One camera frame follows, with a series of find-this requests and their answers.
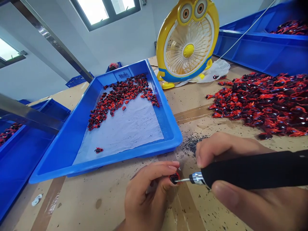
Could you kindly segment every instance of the white power cable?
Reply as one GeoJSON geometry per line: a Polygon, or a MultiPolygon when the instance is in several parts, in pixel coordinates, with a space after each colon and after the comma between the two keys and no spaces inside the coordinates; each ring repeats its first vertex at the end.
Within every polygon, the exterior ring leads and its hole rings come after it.
{"type": "MultiPolygon", "coordinates": [[[[272,4],[263,12],[263,14],[261,14],[261,16],[251,25],[251,27],[235,42],[235,44],[237,44],[238,42],[239,42],[239,40],[241,40],[241,38],[245,35],[245,34],[247,34],[247,32],[257,23],[257,21],[259,21],[259,19],[267,12],[267,10],[274,4],[274,2],[275,2],[276,0],[274,0],[273,2],[272,2],[272,4]]],[[[230,49],[226,52],[226,53],[228,53],[234,46],[235,46],[235,44],[233,44],[233,46],[232,47],[230,47],[230,49]]]]}

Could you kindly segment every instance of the hand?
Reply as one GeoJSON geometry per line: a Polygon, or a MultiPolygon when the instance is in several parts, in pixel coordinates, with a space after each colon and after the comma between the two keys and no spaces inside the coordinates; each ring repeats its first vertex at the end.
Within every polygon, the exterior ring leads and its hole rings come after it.
{"type": "Polygon", "coordinates": [[[160,231],[167,208],[167,191],[174,185],[169,176],[180,167],[178,161],[151,163],[140,169],[129,182],[125,196],[125,220],[118,231],[160,231]],[[154,192],[147,193],[153,181],[154,192]]]}
{"type": "MultiPolygon", "coordinates": [[[[199,168],[212,161],[273,152],[253,139],[215,133],[197,143],[199,168]]],[[[253,230],[307,230],[308,190],[298,187],[247,191],[225,181],[212,185],[215,197],[253,230]]]]}

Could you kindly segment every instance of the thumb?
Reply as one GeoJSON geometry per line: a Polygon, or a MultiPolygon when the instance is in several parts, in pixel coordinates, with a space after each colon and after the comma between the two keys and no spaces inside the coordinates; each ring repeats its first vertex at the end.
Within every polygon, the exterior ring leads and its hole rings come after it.
{"type": "Polygon", "coordinates": [[[169,177],[162,178],[157,186],[155,196],[154,196],[154,204],[157,206],[164,206],[167,201],[167,192],[170,188],[174,187],[174,185],[169,177]]]}
{"type": "Polygon", "coordinates": [[[225,181],[212,185],[215,197],[253,230],[269,227],[271,205],[261,196],[239,188],[225,181]]]}

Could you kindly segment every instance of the pile of lures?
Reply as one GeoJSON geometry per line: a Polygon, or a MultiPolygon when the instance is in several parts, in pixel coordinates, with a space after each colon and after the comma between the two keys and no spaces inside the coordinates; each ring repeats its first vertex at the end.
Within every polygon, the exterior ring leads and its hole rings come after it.
{"type": "Polygon", "coordinates": [[[99,128],[100,124],[107,119],[108,112],[113,117],[115,111],[122,108],[124,111],[130,100],[135,99],[140,93],[141,98],[146,98],[151,101],[153,106],[159,107],[159,102],[156,95],[153,94],[153,90],[149,88],[146,74],[140,74],[134,77],[127,78],[125,81],[117,82],[116,84],[106,85],[104,89],[111,87],[108,94],[104,92],[97,102],[94,110],[91,110],[88,129],[89,131],[94,128],[99,128]]]}
{"type": "Polygon", "coordinates": [[[303,21],[287,21],[271,34],[308,35],[308,24],[303,21]]]}
{"type": "Polygon", "coordinates": [[[11,127],[4,130],[3,133],[0,133],[0,147],[4,145],[5,142],[9,140],[17,131],[20,129],[22,124],[14,123],[11,127]]]}
{"type": "Polygon", "coordinates": [[[273,135],[304,136],[308,134],[308,75],[276,77],[252,72],[241,79],[218,82],[223,87],[209,106],[214,118],[244,120],[244,125],[260,127],[259,139],[273,135]]]}

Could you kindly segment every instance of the blue plastic tray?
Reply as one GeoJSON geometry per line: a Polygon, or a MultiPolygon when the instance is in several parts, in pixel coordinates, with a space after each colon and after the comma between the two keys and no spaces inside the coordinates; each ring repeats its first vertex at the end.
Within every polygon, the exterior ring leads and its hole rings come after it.
{"type": "Polygon", "coordinates": [[[71,116],[65,122],[61,131],[34,170],[29,182],[34,184],[64,175],[75,176],[95,170],[103,165],[135,157],[150,157],[163,154],[173,151],[181,142],[182,134],[156,75],[149,61],[142,60],[98,76],[91,82],[71,116]],[[96,100],[103,86],[116,83],[118,80],[126,80],[127,77],[142,73],[147,73],[148,82],[153,84],[153,91],[160,103],[160,107],[154,107],[154,111],[164,139],[72,166],[88,126],[89,112],[95,107],[96,100]]]}
{"type": "MultiPolygon", "coordinates": [[[[272,17],[276,19],[281,14],[287,15],[288,10],[293,10],[290,3],[270,8],[270,12],[265,14],[262,23],[255,25],[254,31],[274,30],[274,27],[286,22],[287,19],[273,22],[272,17]]],[[[259,14],[248,16],[250,20],[244,18],[222,26],[221,28],[241,31],[221,29],[213,54],[222,56],[251,26],[259,14]]],[[[223,58],[273,76],[279,73],[291,75],[308,73],[306,64],[308,36],[248,32],[223,58]]]]}
{"type": "MultiPolygon", "coordinates": [[[[63,122],[71,112],[53,99],[31,107],[63,122]]],[[[0,147],[0,223],[54,137],[53,134],[23,125],[0,147]]]]}
{"type": "Polygon", "coordinates": [[[121,62],[118,62],[118,64],[119,64],[119,67],[118,67],[118,69],[119,69],[120,67],[122,67],[122,63],[121,63],[121,62]]]}
{"type": "MultiPolygon", "coordinates": [[[[222,30],[247,31],[251,25],[264,13],[259,11],[234,22],[220,27],[222,30]]],[[[277,27],[290,20],[301,20],[302,14],[295,2],[281,3],[273,6],[260,18],[260,20],[250,29],[249,33],[260,32],[270,33],[276,31],[277,27]]]]}
{"type": "Polygon", "coordinates": [[[86,80],[81,75],[78,75],[76,77],[71,78],[71,80],[68,81],[67,84],[65,84],[65,85],[67,87],[71,88],[71,87],[75,87],[79,84],[82,84],[83,82],[86,82],[86,80]]]}

